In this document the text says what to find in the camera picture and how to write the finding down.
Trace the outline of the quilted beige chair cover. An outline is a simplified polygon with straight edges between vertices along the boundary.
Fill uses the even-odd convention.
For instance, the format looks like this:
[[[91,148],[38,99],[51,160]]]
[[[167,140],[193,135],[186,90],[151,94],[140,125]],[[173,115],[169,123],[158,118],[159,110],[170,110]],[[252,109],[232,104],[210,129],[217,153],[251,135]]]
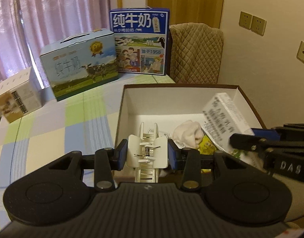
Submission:
[[[224,46],[222,30],[204,23],[182,23],[171,25],[170,33],[172,80],[183,84],[216,84]]]

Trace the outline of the dark blue milk carton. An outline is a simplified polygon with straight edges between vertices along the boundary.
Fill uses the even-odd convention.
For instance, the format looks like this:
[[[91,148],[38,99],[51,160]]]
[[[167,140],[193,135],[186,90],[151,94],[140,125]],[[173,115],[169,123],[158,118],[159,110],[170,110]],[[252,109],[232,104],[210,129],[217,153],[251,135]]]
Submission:
[[[116,61],[122,73],[164,75],[170,10],[123,8],[110,11]]]

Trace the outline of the brown cardboard storage box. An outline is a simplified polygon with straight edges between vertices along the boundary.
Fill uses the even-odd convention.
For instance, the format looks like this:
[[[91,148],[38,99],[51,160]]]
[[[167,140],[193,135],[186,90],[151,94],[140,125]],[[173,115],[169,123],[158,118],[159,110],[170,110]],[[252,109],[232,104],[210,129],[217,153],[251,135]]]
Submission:
[[[187,120],[204,122],[203,107],[217,93],[225,92],[251,128],[265,128],[257,110],[243,90],[226,84],[129,84],[123,88],[115,143],[138,134],[140,124],[148,130],[172,134]]]

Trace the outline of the double wall socket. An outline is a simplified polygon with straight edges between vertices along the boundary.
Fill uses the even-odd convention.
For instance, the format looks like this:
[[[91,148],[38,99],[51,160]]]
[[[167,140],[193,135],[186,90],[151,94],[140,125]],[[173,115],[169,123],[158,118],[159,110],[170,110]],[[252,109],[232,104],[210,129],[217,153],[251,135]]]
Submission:
[[[241,11],[239,18],[239,26],[243,27],[244,29],[251,30],[252,32],[260,36],[264,36],[267,21],[257,16],[253,16],[250,13]]]

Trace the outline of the white printed medicine box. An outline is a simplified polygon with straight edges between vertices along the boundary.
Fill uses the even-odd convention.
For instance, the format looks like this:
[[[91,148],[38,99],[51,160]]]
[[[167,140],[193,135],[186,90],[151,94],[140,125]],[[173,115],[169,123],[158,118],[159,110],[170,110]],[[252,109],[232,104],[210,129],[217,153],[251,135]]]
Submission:
[[[216,147],[229,154],[234,152],[234,148],[230,145],[230,137],[233,134],[254,134],[230,96],[225,92],[216,93],[212,97],[204,106],[203,115],[205,117],[203,130]]]

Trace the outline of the white sock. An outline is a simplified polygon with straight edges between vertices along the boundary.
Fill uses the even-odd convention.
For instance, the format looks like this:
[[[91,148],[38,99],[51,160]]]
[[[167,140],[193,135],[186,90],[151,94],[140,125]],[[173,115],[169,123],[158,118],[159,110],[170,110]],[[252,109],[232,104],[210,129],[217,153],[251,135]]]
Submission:
[[[187,120],[175,128],[172,139],[178,147],[198,149],[204,135],[198,122]]]

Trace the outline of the small white brown box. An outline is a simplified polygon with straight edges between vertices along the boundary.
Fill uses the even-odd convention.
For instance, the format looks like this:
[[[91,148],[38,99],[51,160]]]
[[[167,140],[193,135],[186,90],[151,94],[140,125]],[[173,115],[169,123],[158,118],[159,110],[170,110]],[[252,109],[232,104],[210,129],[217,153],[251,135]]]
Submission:
[[[42,107],[41,86],[32,67],[0,82],[0,111],[9,123]]]

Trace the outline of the checked bed sheet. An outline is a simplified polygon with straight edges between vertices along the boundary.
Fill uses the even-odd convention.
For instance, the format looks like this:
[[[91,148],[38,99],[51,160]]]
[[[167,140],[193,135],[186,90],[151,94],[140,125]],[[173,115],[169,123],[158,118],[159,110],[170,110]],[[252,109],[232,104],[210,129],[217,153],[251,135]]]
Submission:
[[[71,151],[93,154],[114,147],[124,85],[173,83],[165,76],[120,74],[113,82],[56,101],[41,91],[42,108],[8,123],[0,122],[0,229],[9,223],[2,197],[17,179]]]

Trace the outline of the pink window curtain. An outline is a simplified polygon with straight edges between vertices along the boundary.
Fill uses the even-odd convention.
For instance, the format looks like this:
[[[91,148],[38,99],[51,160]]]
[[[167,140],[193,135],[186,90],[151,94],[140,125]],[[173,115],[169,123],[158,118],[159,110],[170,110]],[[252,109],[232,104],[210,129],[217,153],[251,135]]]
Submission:
[[[48,44],[108,27],[110,0],[0,0],[0,81],[32,67],[49,86],[39,58]]]

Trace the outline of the light blue milk carton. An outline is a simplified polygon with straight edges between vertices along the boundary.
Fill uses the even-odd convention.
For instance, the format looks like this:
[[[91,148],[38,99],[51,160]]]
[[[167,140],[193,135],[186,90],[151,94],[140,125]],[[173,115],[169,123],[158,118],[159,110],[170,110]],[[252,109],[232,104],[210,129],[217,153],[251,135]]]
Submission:
[[[109,29],[48,44],[39,58],[57,101],[119,78],[114,33]]]

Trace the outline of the yellow snack pouch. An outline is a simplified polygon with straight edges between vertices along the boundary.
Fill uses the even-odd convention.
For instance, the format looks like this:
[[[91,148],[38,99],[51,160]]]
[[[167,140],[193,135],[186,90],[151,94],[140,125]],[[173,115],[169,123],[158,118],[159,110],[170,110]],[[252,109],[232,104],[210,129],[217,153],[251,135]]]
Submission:
[[[211,141],[211,139],[207,135],[204,135],[202,141],[199,144],[198,150],[201,155],[213,155],[213,153],[218,149]]]

